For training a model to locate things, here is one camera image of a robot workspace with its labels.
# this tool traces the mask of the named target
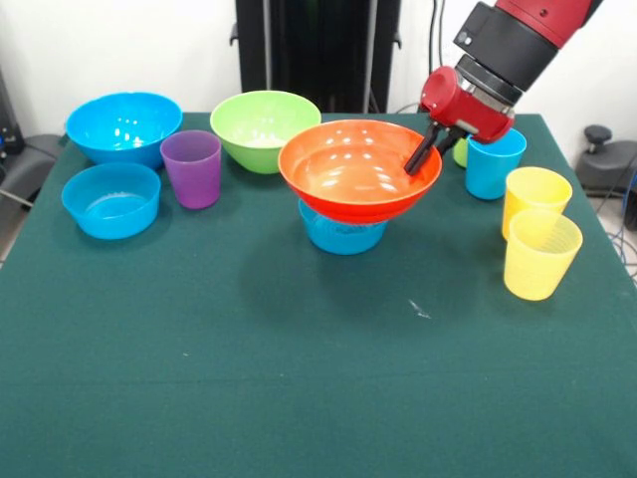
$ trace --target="green bowl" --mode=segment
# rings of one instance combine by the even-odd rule
[[[320,124],[310,101],[287,92],[249,92],[229,98],[210,115],[212,130],[243,167],[260,174],[279,172],[279,151],[301,131]]]

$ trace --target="blue bowl under orange bowl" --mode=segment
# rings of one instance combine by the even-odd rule
[[[116,93],[71,113],[67,134],[94,163],[137,162],[157,168],[159,146],[181,126],[177,103],[154,93]]]
[[[332,221],[299,200],[299,212],[315,246],[331,254],[350,256],[373,248],[382,238],[387,221],[353,225]]]
[[[161,180],[151,168],[130,162],[89,167],[62,190],[62,203],[78,226],[98,239],[123,239],[157,217]]]

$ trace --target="yellow cup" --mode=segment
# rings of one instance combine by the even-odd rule
[[[572,194],[570,183],[555,171],[535,166],[513,170],[507,176],[503,237],[509,238],[510,222],[517,213],[531,207],[561,213]]]
[[[526,209],[511,220],[505,285],[528,301],[550,297],[582,245],[577,225],[547,209]]]

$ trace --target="orange bowl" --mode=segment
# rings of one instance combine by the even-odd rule
[[[349,224],[374,224],[407,211],[440,176],[442,158],[435,148],[415,176],[403,169],[422,139],[390,122],[325,122],[281,149],[279,170],[319,214]]]

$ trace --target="plastic bowl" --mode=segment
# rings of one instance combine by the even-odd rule
[[[137,162],[157,168],[159,146],[181,126],[181,108],[153,93],[117,93],[77,108],[67,121],[73,143],[96,163]]]
[[[326,122],[291,139],[279,167],[317,213],[346,224],[376,224],[407,211],[438,179],[442,158],[435,148],[415,176],[403,169],[422,138],[389,122]]]
[[[387,222],[361,226],[332,221],[311,210],[301,200],[299,212],[310,240],[319,249],[331,254],[350,256],[368,251],[378,244],[387,228]]]
[[[237,95],[210,116],[210,125],[226,151],[243,167],[260,174],[279,172],[281,147],[317,124],[320,111],[312,102],[277,91]]]
[[[80,228],[98,239],[122,239],[146,229],[157,217],[161,180],[141,164],[100,164],[73,176],[62,203]]]

